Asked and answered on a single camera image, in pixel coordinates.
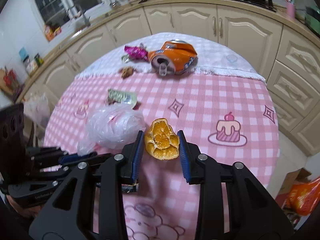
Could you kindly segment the clear plastic bag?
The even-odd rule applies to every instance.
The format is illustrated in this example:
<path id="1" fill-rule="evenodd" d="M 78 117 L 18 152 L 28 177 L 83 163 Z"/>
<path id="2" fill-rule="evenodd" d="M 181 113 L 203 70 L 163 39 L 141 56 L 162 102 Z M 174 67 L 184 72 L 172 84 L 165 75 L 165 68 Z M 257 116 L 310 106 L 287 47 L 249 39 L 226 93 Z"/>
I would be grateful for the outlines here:
<path id="1" fill-rule="evenodd" d="M 98 148 L 121 150 L 135 141 L 146 129 L 143 113 L 130 105 L 116 103 L 94 110 L 85 124 L 85 137 L 77 146 L 78 155 L 87 155 Z"/>

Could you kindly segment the orange peel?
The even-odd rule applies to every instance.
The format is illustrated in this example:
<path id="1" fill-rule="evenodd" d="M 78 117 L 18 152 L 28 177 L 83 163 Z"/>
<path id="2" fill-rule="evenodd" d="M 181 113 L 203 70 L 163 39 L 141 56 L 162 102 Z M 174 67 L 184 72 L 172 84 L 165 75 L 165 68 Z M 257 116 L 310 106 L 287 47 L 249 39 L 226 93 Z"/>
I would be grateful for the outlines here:
<path id="1" fill-rule="evenodd" d="M 179 156 L 180 139 L 166 118 L 152 122 L 144 135 L 146 152 L 158 160 L 172 160 Z"/>

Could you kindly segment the brown paper ball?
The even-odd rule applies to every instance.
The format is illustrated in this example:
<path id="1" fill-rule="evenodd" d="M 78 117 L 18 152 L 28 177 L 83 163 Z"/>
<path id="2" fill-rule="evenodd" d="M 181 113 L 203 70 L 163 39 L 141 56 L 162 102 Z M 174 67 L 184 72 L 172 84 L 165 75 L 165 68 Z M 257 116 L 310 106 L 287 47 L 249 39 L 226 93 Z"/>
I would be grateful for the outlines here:
<path id="1" fill-rule="evenodd" d="M 121 75 L 122 79 L 126 79 L 130 76 L 132 76 L 136 72 L 135 68 L 129 66 L 129 67 L 123 67 L 119 70 L 119 74 Z"/>

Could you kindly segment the crushed orange soda can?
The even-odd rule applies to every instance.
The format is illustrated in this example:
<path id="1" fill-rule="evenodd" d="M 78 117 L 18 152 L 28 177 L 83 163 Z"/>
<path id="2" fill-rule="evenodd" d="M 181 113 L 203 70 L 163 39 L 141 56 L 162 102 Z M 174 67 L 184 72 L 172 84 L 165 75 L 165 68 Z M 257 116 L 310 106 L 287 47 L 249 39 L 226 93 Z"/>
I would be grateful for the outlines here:
<path id="1" fill-rule="evenodd" d="M 154 51 L 148 52 L 152 68 L 160 75 L 181 75 L 197 58 L 194 47 L 182 40 L 170 40 Z"/>

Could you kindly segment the chrome kitchen faucet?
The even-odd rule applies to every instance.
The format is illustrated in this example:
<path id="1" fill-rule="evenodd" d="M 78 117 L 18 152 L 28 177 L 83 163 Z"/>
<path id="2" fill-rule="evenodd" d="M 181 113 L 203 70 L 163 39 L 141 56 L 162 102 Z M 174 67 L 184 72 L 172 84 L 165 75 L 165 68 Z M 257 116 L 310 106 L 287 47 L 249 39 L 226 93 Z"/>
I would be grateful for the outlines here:
<path id="1" fill-rule="evenodd" d="M 85 15 L 85 11 L 78 4 L 75 4 L 71 7 L 69 7 L 66 10 L 66 14 L 69 16 L 70 20 L 80 19 L 81 20 L 81 22 L 80 22 L 81 27 L 90 27 L 91 26 L 91 23 L 89 21 L 90 17 L 87 17 Z"/>

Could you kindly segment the cream lower kitchen cabinets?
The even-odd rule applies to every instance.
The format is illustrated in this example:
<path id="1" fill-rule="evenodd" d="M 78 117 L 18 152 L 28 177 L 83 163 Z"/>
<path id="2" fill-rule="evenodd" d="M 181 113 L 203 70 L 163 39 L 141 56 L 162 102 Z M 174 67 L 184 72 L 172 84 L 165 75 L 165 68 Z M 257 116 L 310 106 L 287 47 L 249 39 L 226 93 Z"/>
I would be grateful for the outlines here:
<path id="1" fill-rule="evenodd" d="M 267 82 L 279 126 L 306 155 L 319 152 L 319 38 L 299 20 L 227 0 L 168 0 L 126 7 L 61 42 L 17 101 L 44 90 L 56 103 L 76 74 L 114 48 L 156 33 L 202 37 L 244 57 Z"/>

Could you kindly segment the orange plastic bag on floor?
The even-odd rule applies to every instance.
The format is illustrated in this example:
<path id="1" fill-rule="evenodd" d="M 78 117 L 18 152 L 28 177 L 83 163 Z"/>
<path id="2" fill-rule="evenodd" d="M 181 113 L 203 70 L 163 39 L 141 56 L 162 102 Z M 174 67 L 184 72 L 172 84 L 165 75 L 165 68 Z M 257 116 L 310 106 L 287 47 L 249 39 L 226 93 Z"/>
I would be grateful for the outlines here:
<path id="1" fill-rule="evenodd" d="M 284 207 L 295 213 L 307 216 L 319 203 L 319 177 L 311 182 L 292 186 Z"/>

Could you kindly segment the green silver wrapper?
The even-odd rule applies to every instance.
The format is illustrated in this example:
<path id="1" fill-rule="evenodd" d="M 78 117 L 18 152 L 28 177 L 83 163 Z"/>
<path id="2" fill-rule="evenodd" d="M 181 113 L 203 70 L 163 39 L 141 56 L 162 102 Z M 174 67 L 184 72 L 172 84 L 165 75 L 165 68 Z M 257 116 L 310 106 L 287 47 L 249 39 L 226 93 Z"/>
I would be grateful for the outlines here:
<path id="1" fill-rule="evenodd" d="M 106 102 L 108 105 L 121 103 L 130 105 L 131 108 L 135 108 L 138 101 L 135 93 L 110 88 L 108 89 L 108 97 Z"/>

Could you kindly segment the glass jar white label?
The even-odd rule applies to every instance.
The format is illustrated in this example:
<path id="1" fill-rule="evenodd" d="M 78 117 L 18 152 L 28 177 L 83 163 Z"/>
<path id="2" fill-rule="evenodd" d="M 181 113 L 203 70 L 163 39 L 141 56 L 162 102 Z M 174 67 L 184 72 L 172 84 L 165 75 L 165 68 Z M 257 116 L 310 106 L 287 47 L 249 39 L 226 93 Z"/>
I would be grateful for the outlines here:
<path id="1" fill-rule="evenodd" d="M 29 55 L 23 60 L 23 65 L 29 76 L 32 76 L 38 69 L 38 64 L 34 59 L 31 59 Z"/>

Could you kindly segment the pink checkered tablecloth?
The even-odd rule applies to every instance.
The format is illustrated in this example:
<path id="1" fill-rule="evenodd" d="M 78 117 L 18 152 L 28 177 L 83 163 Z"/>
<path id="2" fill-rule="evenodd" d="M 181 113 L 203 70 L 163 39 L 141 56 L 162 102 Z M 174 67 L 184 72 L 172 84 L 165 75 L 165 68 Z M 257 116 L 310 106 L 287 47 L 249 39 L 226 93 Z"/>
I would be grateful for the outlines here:
<path id="1" fill-rule="evenodd" d="M 147 62 L 130 62 L 126 79 L 124 47 L 104 53 L 78 74 L 55 105 L 44 143 L 74 153 L 86 137 L 86 123 L 106 105 L 109 89 L 133 92 L 146 126 L 165 118 L 174 131 L 216 161 L 243 162 L 267 186 L 279 157 L 278 120 L 264 79 L 231 49 L 204 38 L 159 33 L 132 42 L 150 51 L 164 42 L 190 43 L 197 58 L 183 75 L 160 77 Z M 183 178 L 180 161 L 144 154 L 136 193 L 123 196 L 129 239 L 193 239 L 199 205 L 197 185 Z"/>

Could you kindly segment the purple candy wrapper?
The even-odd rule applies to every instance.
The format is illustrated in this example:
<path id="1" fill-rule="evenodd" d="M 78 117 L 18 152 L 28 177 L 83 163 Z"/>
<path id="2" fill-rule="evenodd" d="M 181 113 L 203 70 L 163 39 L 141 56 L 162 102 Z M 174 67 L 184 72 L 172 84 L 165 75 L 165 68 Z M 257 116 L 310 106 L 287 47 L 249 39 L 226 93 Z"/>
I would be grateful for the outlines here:
<path id="1" fill-rule="evenodd" d="M 140 43 L 139 46 L 124 46 L 125 55 L 121 57 L 123 62 L 130 62 L 130 61 L 145 61 L 148 62 L 148 51 L 144 44 Z"/>

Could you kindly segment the pink utensil holder cup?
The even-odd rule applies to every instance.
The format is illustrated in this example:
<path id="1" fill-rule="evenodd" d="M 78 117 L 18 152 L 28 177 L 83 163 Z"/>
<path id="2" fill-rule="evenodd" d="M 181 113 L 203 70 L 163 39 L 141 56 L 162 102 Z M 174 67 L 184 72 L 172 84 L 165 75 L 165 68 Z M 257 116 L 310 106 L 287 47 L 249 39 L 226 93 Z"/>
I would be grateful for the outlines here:
<path id="1" fill-rule="evenodd" d="M 290 18 L 295 18 L 296 10 L 294 0 L 286 0 L 286 14 Z"/>

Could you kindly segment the green electric cooker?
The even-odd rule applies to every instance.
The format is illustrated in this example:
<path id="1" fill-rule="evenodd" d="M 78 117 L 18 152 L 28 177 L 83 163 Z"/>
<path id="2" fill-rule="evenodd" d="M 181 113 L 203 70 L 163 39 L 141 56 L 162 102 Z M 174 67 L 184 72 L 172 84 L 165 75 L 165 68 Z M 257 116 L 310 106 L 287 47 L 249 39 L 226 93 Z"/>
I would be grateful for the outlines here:
<path id="1" fill-rule="evenodd" d="M 315 35 L 320 36 L 320 13 L 318 7 L 306 7 L 305 25 Z"/>

